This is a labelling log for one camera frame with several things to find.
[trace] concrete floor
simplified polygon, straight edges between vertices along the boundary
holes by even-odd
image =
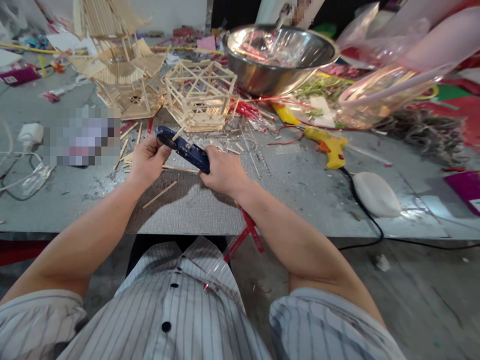
[[[124,236],[93,276],[85,298],[90,316],[124,280],[133,238]],[[352,241],[334,243],[345,246]],[[372,264],[371,258],[378,254],[388,258],[389,271],[382,272]],[[407,359],[478,359],[480,248],[446,251],[385,241],[371,248],[347,250],[344,255],[372,294]],[[31,262],[0,267],[0,297]],[[231,267],[247,315],[271,350],[269,308],[272,301],[287,295],[287,272],[268,247],[260,255],[252,241],[244,242]]]

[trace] person's left hand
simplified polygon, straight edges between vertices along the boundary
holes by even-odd
[[[147,190],[159,178],[171,152],[172,149],[158,141],[155,135],[150,135],[135,146],[127,180],[141,190]]]

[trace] white striped shirt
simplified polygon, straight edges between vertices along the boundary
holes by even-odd
[[[89,321],[82,298],[42,290],[0,306],[0,360],[271,359],[220,251],[199,237],[184,254],[151,247]],[[210,285],[205,290],[204,284]],[[392,336],[352,303],[301,288],[270,308],[279,359],[404,359]]]

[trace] stainless steel bowl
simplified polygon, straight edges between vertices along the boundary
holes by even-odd
[[[228,53],[228,67],[238,76],[238,86],[255,96],[272,97],[291,93],[315,71],[334,63],[340,55],[338,47],[330,39],[314,31],[287,26],[280,29],[273,51],[291,51],[291,56],[296,57],[295,67],[266,65],[237,51],[243,39],[255,31],[273,33],[275,26],[242,26],[223,38]]]

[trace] gray table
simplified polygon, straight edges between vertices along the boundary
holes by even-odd
[[[63,75],[56,74],[17,88],[0,84],[0,116],[9,122],[13,136],[16,138],[23,123],[40,122],[47,125],[51,121],[58,121],[61,124],[75,108],[84,105],[104,107],[93,84],[74,89],[56,104],[39,96],[44,91],[70,84],[74,78],[75,73],[68,70]],[[175,124],[165,109],[155,117],[155,124],[160,123]],[[0,149],[6,151],[8,140],[1,125],[0,129]],[[132,139],[136,135],[137,131],[132,131]],[[387,237],[480,239],[479,218],[442,180],[444,173],[440,170],[441,166],[423,160],[415,150],[386,137],[382,137],[381,146],[378,147],[378,135],[358,132],[345,135],[353,145],[378,152],[393,162],[393,167],[385,168],[382,163],[369,157],[345,151],[346,167],[350,172],[370,171],[379,174],[400,200],[403,208],[401,217],[378,220]],[[281,141],[296,137],[298,134],[295,130],[286,129],[282,132]],[[200,146],[213,140],[224,148],[228,145],[236,148],[235,142],[238,142],[246,150],[241,155],[241,161],[248,175],[327,236],[372,238],[378,235],[352,199],[344,175],[336,170],[325,169],[327,158],[315,151],[316,144],[312,141],[304,139],[286,146],[267,146],[274,136],[254,133],[249,126],[234,133],[226,131],[192,135],[190,140]],[[19,143],[15,146],[17,151],[21,151]],[[40,146],[38,153],[42,155],[43,150],[43,146]],[[2,165],[2,173],[8,164],[6,161]],[[167,164],[193,168],[176,154]],[[471,166],[478,169],[478,160],[472,160]],[[31,171],[31,166],[24,158],[15,164],[4,180],[5,184]],[[113,171],[112,166],[90,166],[87,169],[57,166],[42,189],[26,201],[0,194],[0,221],[6,221],[0,225],[0,231],[60,232],[125,177],[126,174],[121,170]],[[141,208],[174,180],[178,181],[177,186],[148,208]],[[19,197],[22,197],[21,191],[20,186],[11,189]],[[357,220],[352,213],[362,220]],[[235,235],[241,232],[243,226],[241,215],[231,200],[204,187],[197,175],[165,171],[141,197],[127,232]]]

